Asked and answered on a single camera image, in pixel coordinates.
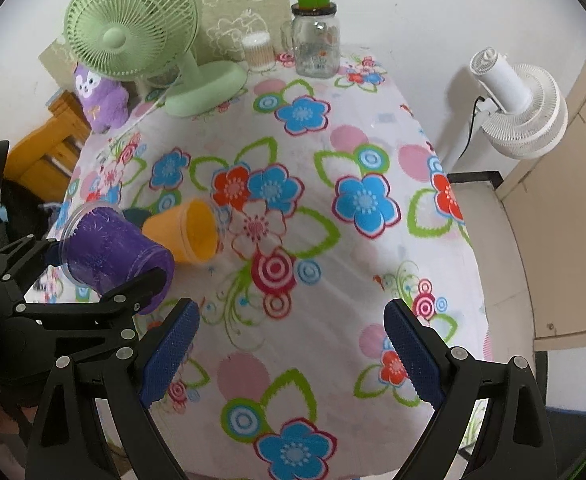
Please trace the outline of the black clothing pile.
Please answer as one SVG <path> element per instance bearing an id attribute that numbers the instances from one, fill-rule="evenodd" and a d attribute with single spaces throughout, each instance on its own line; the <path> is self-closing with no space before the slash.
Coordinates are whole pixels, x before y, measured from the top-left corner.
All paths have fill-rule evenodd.
<path id="1" fill-rule="evenodd" d="M 19 183 L 2 181 L 0 189 L 0 248 L 33 234 L 46 237 L 57 203 L 46 203 Z"/>

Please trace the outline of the white circulator fan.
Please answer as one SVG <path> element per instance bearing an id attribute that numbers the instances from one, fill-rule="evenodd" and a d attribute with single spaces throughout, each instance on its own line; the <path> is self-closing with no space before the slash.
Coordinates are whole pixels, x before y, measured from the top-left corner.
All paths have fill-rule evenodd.
<path id="1" fill-rule="evenodd" d="M 497 152 L 516 160 L 537 159 L 560 143 L 568 125 L 568 108 L 547 70 L 512 65 L 492 47 L 476 52 L 468 70 L 497 106 L 482 125 Z"/>

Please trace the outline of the green desk fan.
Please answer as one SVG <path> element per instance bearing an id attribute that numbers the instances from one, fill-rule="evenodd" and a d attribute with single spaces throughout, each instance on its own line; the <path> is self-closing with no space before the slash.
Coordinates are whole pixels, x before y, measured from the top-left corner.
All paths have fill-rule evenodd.
<path id="1" fill-rule="evenodd" d="M 247 79 L 236 62 L 197 64 L 199 29 L 197 0 L 71 0 L 63 34 L 80 64 L 110 79 L 150 79 L 176 68 L 164 107 L 191 117 L 232 99 Z"/>

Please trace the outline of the white side cabinet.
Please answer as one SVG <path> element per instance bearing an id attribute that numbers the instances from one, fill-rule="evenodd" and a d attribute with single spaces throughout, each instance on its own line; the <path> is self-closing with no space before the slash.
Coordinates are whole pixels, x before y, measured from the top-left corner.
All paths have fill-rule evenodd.
<path id="1" fill-rule="evenodd" d="M 548 352 L 553 365 L 586 365 L 586 249 L 553 229 L 520 252 L 496 171 L 453 174 L 484 289 L 492 356 Z"/>

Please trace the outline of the purple plastic cup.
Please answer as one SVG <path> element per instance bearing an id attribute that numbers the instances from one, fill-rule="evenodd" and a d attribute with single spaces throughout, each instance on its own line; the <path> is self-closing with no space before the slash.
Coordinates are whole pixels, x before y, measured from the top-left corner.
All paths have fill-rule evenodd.
<path id="1" fill-rule="evenodd" d="M 142 234 L 115 206 L 96 200 L 79 206 L 61 234 L 59 259 L 66 275 L 103 295 L 152 269 L 165 272 L 165 284 L 140 312 L 149 314 L 164 301 L 175 260 L 164 246 Z"/>

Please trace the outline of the cotton swab container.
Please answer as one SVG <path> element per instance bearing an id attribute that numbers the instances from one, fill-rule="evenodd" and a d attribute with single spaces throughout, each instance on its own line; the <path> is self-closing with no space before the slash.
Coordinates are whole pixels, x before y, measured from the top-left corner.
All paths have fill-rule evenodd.
<path id="1" fill-rule="evenodd" d="M 251 72 L 267 72 L 275 66 L 275 49 L 269 32 L 251 32 L 242 38 L 241 44 L 245 62 Z"/>

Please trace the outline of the purple plush toy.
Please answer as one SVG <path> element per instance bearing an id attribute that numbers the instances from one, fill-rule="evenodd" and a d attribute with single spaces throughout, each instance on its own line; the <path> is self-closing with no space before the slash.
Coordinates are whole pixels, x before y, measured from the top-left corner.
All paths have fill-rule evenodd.
<path id="1" fill-rule="evenodd" d="M 87 122 L 95 133 L 118 129 L 128 120 L 127 90 L 118 81 L 108 79 L 77 64 L 74 70 L 75 93 Z"/>

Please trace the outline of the floral tablecloth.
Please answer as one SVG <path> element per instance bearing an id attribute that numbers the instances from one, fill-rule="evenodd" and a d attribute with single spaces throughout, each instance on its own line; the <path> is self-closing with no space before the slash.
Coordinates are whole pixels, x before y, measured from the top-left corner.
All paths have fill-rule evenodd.
<path id="1" fill-rule="evenodd" d="M 460 205 L 382 64 L 344 52 L 331 79 L 293 58 L 199 116 L 156 96 L 80 153 L 51 235 L 93 200 L 160 214 L 212 200 L 216 257 L 177 266 L 136 319 L 178 299 L 201 325 L 156 426 L 194 479 L 356 479 L 397 470 L 429 422 L 383 327 L 401 299 L 447 344 L 485 356 L 488 324 Z"/>

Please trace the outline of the teal cup orange rim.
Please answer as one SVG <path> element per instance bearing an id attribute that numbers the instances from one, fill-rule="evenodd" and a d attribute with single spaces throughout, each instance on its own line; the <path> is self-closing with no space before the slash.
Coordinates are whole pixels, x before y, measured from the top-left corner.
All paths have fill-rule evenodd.
<path id="1" fill-rule="evenodd" d="M 123 216 L 127 221 L 133 223 L 133 225 L 138 229 L 141 229 L 144 225 L 144 222 L 152 217 L 153 214 L 150 210 L 147 209 L 128 208 L 123 210 Z"/>

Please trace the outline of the glass mason jar mug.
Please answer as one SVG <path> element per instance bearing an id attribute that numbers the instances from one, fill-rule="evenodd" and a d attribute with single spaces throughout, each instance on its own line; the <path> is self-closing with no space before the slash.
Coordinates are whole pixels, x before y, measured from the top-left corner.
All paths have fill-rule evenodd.
<path id="1" fill-rule="evenodd" d="M 340 22 L 337 6 L 322 8 L 291 6 L 292 17 L 281 26 L 282 47 L 293 55 L 295 70 L 301 76 L 330 79 L 341 62 Z"/>

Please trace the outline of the wooden chair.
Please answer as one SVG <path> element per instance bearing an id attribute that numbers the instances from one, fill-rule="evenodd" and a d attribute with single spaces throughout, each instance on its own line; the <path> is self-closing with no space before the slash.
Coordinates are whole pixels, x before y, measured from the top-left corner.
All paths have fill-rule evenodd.
<path id="1" fill-rule="evenodd" d="M 50 118 L 10 148 L 4 177 L 44 202 L 61 203 L 90 127 L 69 91 L 60 91 L 48 110 Z"/>

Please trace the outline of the orange plastic cup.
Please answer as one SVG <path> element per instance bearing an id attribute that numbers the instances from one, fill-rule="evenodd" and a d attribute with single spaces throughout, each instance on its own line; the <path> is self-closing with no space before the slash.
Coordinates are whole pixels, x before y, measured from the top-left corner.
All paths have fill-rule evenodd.
<path id="1" fill-rule="evenodd" d="M 216 211 L 203 198 L 149 217 L 141 228 L 144 236 L 166 248 L 176 263 L 203 264 L 218 252 L 220 234 Z"/>

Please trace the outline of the beige cartoon board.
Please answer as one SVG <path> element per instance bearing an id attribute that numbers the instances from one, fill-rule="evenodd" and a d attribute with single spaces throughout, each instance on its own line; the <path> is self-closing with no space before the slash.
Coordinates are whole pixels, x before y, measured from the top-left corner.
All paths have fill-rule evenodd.
<path id="1" fill-rule="evenodd" d="M 63 0 L 66 10 L 70 0 Z M 290 0 L 199 0 L 200 30 L 193 46 L 199 64 L 228 58 L 242 61 L 242 38 L 254 32 L 268 32 L 276 53 L 282 47 L 281 26 L 290 19 Z M 62 89 L 73 90 L 75 56 L 63 35 L 54 39 L 39 55 L 39 62 Z M 136 93 L 166 88 L 178 75 L 177 68 L 155 78 L 135 81 Z"/>

